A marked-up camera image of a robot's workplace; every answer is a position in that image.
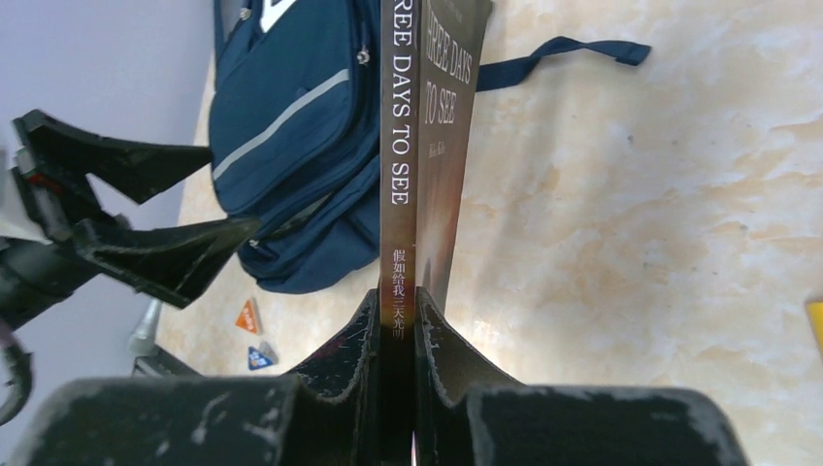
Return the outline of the navy blue student backpack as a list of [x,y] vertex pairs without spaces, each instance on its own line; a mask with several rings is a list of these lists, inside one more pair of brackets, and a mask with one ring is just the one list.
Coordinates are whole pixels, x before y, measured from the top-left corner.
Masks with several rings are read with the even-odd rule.
[[[213,187],[226,214],[261,221],[239,257],[265,290],[310,293],[379,262],[382,2],[249,1],[231,31],[214,27]],[[479,64],[476,94],[581,49],[629,66],[650,52],[559,36]]]

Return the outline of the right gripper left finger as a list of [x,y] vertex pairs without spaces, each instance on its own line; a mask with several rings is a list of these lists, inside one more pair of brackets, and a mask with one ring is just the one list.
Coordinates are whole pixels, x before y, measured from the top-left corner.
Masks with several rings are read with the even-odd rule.
[[377,295],[279,376],[81,379],[58,388],[12,465],[376,465]]

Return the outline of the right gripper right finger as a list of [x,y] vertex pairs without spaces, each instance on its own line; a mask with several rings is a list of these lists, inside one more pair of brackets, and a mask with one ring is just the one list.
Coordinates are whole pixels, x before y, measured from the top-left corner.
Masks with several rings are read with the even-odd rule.
[[684,388],[529,385],[491,363],[424,288],[415,298],[421,465],[744,465],[736,431]]

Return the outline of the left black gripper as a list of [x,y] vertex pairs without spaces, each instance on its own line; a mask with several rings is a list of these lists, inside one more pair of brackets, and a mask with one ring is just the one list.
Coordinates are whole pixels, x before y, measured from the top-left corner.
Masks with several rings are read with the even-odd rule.
[[101,274],[183,309],[261,226],[256,218],[118,226],[89,175],[143,204],[208,165],[212,152],[105,137],[41,110],[13,126],[20,162],[1,176],[1,321],[11,331]]

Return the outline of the black paperback book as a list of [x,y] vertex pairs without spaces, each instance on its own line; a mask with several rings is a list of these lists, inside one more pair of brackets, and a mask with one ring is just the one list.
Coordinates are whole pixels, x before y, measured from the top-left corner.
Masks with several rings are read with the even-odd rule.
[[380,5],[379,443],[412,461],[420,295],[442,304],[489,1]]

